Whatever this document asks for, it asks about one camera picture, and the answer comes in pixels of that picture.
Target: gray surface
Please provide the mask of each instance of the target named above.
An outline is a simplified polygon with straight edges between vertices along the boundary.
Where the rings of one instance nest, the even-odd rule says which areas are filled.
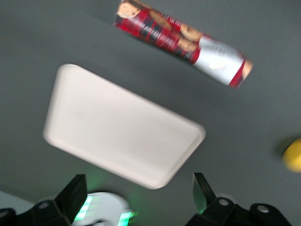
[[[242,50],[254,68],[228,88],[109,26],[98,1],[0,2],[0,190],[32,202],[77,173],[90,190],[114,191],[140,211],[139,225],[183,226],[196,212],[192,173],[245,208],[274,205],[301,225],[301,176],[279,152],[301,136],[301,3],[282,0],[148,0]],[[148,190],[48,145],[42,130],[55,75],[78,64],[202,124],[207,137],[172,181]]]
[[[15,197],[14,195],[0,191],[0,209],[14,208],[17,214],[21,214],[31,207],[34,203]]]

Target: cookie package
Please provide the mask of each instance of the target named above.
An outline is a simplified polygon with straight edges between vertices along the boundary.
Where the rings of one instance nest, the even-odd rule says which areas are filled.
[[[114,26],[188,61],[219,82],[236,89],[253,66],[237,49],[140,0],[121,0]]]

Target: cookie tube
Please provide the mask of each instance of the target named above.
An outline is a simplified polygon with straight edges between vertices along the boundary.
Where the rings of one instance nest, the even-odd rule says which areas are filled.
[[[227,86],[238,88],[252,69],[252,63],[235,48],[139,0],[121,0],[114,25],[190,62]]]

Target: packaging label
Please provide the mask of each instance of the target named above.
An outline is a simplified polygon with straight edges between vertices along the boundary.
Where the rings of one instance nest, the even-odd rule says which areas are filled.
[[[237,88],[243,81],[245,59],[235,48],[139,0],[121,0],[114,25],[190,62],[225,85]]]

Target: white surface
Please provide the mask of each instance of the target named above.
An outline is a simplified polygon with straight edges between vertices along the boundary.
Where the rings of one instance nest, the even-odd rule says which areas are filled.
[[[194,66],[229,85],[244,61],[240,53],[231,46],[206,36],[201,38],[199,46],[201,52]]]
[[[97,196],[100,199],[96,203],[96,208],[93,209],[95,214],[91,217],[85,217],[83,220],[74,221],[72,226],[92,225],[98,220],[106,221],[99,225],[117,226],[121,214],[132,212],[127,201],[119,195],[108,192],[97,192],[90,193],[88,196]]]
[[[205,130],[79,66],[63,65],[44,137],[53,146],[156,189],[189,158]]]

